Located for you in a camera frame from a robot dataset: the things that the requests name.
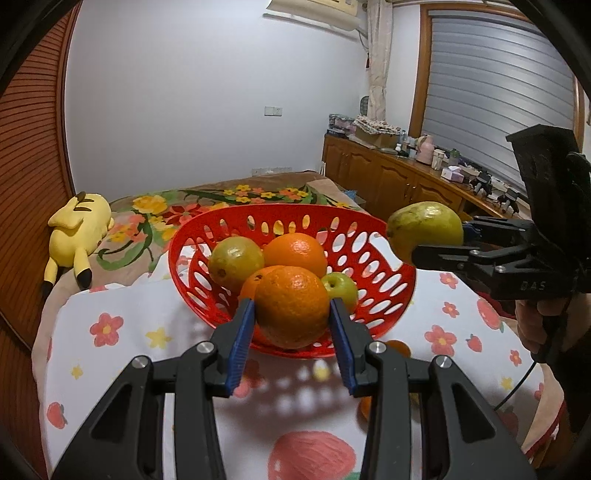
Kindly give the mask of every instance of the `metal screw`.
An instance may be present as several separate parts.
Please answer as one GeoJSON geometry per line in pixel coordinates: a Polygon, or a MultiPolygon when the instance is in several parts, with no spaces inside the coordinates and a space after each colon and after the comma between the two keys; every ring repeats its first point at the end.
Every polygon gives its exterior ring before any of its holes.
{"type": "Polygon", "coordinates": [[[437,364],[437,366],[441,367],[441,368],[450,368],[452,365],[452,359],[449,358],[446,355],[439,355],[438,357],[435,358],[435,363],[437,364]]]}
{"type": "Polygon", "coordinates": [[[140,355],[135,357],[132,361],[131,361],[131,366],[134,368],[146,368],[146,366],[149,364],[150,359],[147,356],[144,355],[140,355]]]}
{"type": "Polygon", "coordinates": [[[211,342],[201,342],[197,345],[197,351],[199,353],[212,353],[215,345],[211,342]]]}
{"type": "Polygon", "coordinates": [[[372,353],[384,353],[386,351],[386,344],[383,342],[371,342],[369,344],[369,351],[372,353]]]}

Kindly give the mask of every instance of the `yellow-green fruit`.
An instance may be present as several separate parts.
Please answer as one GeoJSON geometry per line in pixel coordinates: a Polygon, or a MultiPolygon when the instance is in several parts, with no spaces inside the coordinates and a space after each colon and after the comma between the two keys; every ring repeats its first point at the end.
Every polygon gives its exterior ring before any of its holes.
{"type": "Polygon", "coordinates": [[[417,245],[453,245],[464,243],[462,221],[451,208],[438,202],[420,202],[394,212],[386,232],[394,254],[412,265],[417,245]]]}
{"type": "Polygon", "coordinates": [[[261,249],[244,236],[231,236],[219,242],[207,263],[212,280],[235,293],[240,292],[248,277],[264,266],[261,249]]]}

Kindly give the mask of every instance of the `wooden window frame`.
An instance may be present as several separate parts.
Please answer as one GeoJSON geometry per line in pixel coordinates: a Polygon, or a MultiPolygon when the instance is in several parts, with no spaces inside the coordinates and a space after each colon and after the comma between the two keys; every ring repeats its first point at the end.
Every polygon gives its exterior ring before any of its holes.
{"type": "MultiPolygon", "coordinates": [[[[431,75],[431,47],[433,45],[433,19],[429,16],[429,10],[462,10],[470,12],[485,12],[489,14],[503,15],[531,23],[531,21],[519,10],[497,5],[480,5],[460,2],[445,2],[436,4],[421,4],[421,36],[418,49],[417,83],[414,92],[413,112],[411,114],[408,134],[411,137],[420,137],[423,130],[425,108],[427,107],[427,91],[429,88],[429,76],[431,75]]],[[[574,115],[573,131],[579,148],[583,148],[585,133],[585,96],[583,87],[573,76],[574,82],[574,115]]]]}

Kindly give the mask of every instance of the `bed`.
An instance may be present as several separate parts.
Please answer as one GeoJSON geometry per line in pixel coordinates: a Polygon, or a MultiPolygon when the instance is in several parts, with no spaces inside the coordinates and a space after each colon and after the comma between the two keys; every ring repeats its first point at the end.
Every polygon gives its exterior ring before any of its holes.
{"type": "MultiPolygon", "coordinates": [[[[133,356],[141,353],[155,361],[177,356],[211,334],[183,303],[168,270],[168,245],[180,225],[211,209],[268,202],[360,210],[331,180],[312,172],[231,180],[112,203],[115,226],[90,258],[92,288],[81,293],[72,272],[62,276],[47,300],[33,348],[49,472],[133,356]],[[105,326],[109,334],[101,336],[97,332],[104,332],[105,326]]],[[[387,242],[381,252],[398,261],[387,242]]],[[[191,247],[183,250],[177,264],[181,274],[186,273],[192,253],[191,247]]],[[[452,274],[419,271],[411,304],[384,339],[405,341],[417,358],[430,359],[444,350],[455,354],[460,367],[495,405],[530,364],[528,352],[509,326],[510,320],[502,321],[488,302],[452,274]]],[[[365,441],[356,415],[358,401],[341,386],[333,359],[306,362],[251,353],[236,395],[227,403],[215,403],[229,478],[297,474],[315,480],[319,477],[314,472],[332,467],[318,464],[307,473],[280,468],[301,460],[286,452],[302,442],[320,450],[336,445],[343,455],[342,465],[348,465],[342,478],[357,478],[365,441]],[[272,416],[268,422],[247,421],[261,415],[272,416]],[[236,445],[247,445],[249,436],[256,447],[242,450],[238,460],[228,455],[236,445]]],[[[174,479],[172,401],[168,399],[169,413],[165,413],[167,480],[174,479]]],[[[560,387],[538,366],[499,416],[531,457],[554,433],[562,402],[560,387]]],[[[416,444],[418,423],[413,423],[413,429],[416,444]]],[[[417,447],[413,454],[416,478],[419,459],[417,447]]]]}

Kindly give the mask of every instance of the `wall outlet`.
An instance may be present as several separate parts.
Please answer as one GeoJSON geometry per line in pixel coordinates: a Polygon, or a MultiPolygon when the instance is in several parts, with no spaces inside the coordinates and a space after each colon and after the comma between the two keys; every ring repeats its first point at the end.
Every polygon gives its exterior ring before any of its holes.
{"type": "Polygon", "coordinates": [[[283,107],[280,106],[266,106],[265,116],[283,116],[283,107]]]}
{"type": "Polygon", "coordinates": [[[263,167],[253,168],[251,174],[253,177],[258,177],[260,175],[269,175],[269,173],[288,173],[291,171],[293,171],[291,167],[263,167]]]}

